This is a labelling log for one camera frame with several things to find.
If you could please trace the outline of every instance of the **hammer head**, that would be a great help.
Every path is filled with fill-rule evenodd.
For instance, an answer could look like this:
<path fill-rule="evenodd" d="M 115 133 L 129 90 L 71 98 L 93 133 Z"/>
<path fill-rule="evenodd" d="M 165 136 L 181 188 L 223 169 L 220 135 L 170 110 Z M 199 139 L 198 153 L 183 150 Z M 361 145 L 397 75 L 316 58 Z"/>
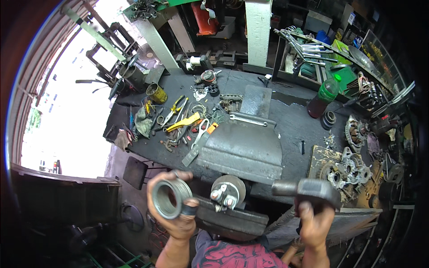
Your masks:
<path fill-rule="evenodd" d="M 299 182 L 275 180 L 271 186 L 274 196 L 296 196 L 297 202 L 309 201 L 313 207 L 328 204 L 341 208 L 341 194 L 329 181 L 302 179 Z"/>

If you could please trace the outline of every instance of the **white pillar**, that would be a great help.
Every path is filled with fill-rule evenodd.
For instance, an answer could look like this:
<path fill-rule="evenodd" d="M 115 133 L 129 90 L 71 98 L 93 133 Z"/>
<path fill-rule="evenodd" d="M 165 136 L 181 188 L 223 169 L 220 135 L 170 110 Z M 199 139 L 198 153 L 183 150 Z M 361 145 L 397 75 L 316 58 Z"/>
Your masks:
<path fill-rule="evenodd" d="M 133 22 L 136 28 L 139 30 L 143 38 L 148 42 L 149 46 L 155 52 L 156 56 L 160 59 L 164 67 L 169 73 L 175 73 L 181 70 L 177 65 L 170 50 L 165 45 L 160 34 L 158 33 L 155 26 L 150 21 L 137 20 Z"/>
<path fill-rule="evenodd" d="M 266 66 L 272 0 L 246 1 L 248 63 Z"/>
<path fill-rule="evenodd" d="M 168 24 L 170 24 L 170 27 L 173 30 L 177 41 L 179 41 L 179 44 L 185 53 L 195 52 L 195 47 L 193 46 L 192 40 L 190 39 L 189 34 L 187 33 L 185 26 L 183 25 L 182 19 L 177 12 L 177 8 L 175 6 L 170 8 L 174 8 L 175 13 L 171 17 L 171 19 L 168 20 Z"/>

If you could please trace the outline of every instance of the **workbench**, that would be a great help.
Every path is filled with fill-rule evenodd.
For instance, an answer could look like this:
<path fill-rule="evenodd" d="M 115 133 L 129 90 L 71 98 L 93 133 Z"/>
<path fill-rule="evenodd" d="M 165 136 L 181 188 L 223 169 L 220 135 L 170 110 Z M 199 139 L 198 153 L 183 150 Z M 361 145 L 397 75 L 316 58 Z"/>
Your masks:
<path fill-rule="evenodd" d="M 217 78 L 217 83 L 221 94 L 231 93 L 244 95 L 246 85 L 263 87 L 263 83 L 258 79 L 258 76 L 261 75 L 222 69 L 222 72 Z M 168 115 L 173 103 L 181 95 L 189 97 L 189 102 L 195 100 L 193 92 L 190 91 L 190 87 L 194 85 L 193 79 L 192 75 L 185 74 L 165 75 L 160 79 L 159 85 L 168 94 L 168 100 L 164 104 L 162 116 L 166 117 Z M 315 91 L 286 82 L 282 84 L 269 82 L 268 87 L 278 92 L 272 95 L 269 119 L 277 122 L 275 132 L 279 134 L 281 141 L 283 152 L 283 172 L 281 179 L 298 181 L 301 178 L 307 177 L 313 145 L 326 147 L 323 137 L 328 136 L 329 131 L 322 128 L 320 119 L 310 117 L 306 110 L 306 102 L 310 101 L 316 95 Z M 140 102 L 141 95 L 136 98 L 139 99 L 136 99 L 135 102 Z M 207 94 L 206 98 L 202 99 L 200 102 L 208 107 L 209 112 L 211 112 L 214 104 L 219 102 L 219 97 L 211 97 Z M 339 107 L 340 103 L 334 101 L 328 106 L 328 109 L 335 110 Z M 139 108 L 140 107 L 132 107 L 133 114 L 136 114 Z M 103 134 L 107 141 L 114 142 L 118 134 L 118 129 L 122 126 L 122 122 L 128 124 L 129 114 L 129 106 L 121 106 L 116 103 L 113 105 Z M 345 140 L 344 126 L 350 114 L 354 114 L 357 119 L 359 119 L 359 115 L 351 108 L 342 108 L 336 113 L 337 121 L 331 130 L 332 134 L 335 135 L 337 151 L 339 152 L 342 152 L 345 146 L 349 146 Z M 117 127 L 106 136 L 113 124 Z M 151 136 L 150 139 L 139 138 L 137 142 L 133 142 L 133 146 L 128 145 L 128 150 L 171 169 L 192 171 L 194 178 L 199 178 L 202 182 L 209 184 L 221 176 L 219 172 L 197 165 L 195 160 L 188 167 L 182 164 L 182 159 L 189 152 L 190 145 L 193 143 L 194 138 L 192 138 L 188 146 L 181 143 L 176 148 L 173 148 L 173 153 L 165 149 L 160 143 L 161 140 L 166 140 L 166 134 L 159 131 L 156 133 L 155 137 Z M 305 141 L 304 154 L 301 154 L 301 141 Z M 366 145 L 361 150 L 361 155 L 367 166 L 372 164 L 367 154 Z M 293 204 L 293 198 L 291 197 L 272 196 L 271 186 L 267 184 L 254 183 L 250 195 L 266 200 Z"/>

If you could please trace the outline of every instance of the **red liquid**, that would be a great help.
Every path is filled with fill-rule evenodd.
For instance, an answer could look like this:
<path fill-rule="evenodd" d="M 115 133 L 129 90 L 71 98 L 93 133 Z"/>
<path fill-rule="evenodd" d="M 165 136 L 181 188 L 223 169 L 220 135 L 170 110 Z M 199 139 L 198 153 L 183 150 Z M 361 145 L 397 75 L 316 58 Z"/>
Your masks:
<path fill-rule="evenodd" d="M 319 99 L 319 95 L 316 95 L 307 105 L 307 112 L 311 117 L 319 118 L 323 115 L 328 105 L 329 103 Z"/>

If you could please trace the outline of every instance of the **yellow can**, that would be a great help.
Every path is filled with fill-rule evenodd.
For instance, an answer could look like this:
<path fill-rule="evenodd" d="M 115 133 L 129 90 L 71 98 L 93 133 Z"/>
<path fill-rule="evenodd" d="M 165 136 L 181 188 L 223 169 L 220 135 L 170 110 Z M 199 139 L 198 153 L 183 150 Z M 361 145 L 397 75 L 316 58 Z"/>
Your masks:
<path fill-rule="evenodd" d="M 163 104 L 168 98 L 167 93 L 156 83 L 152 83 L 148 86 L 146 94 L 158 104 Z"/>

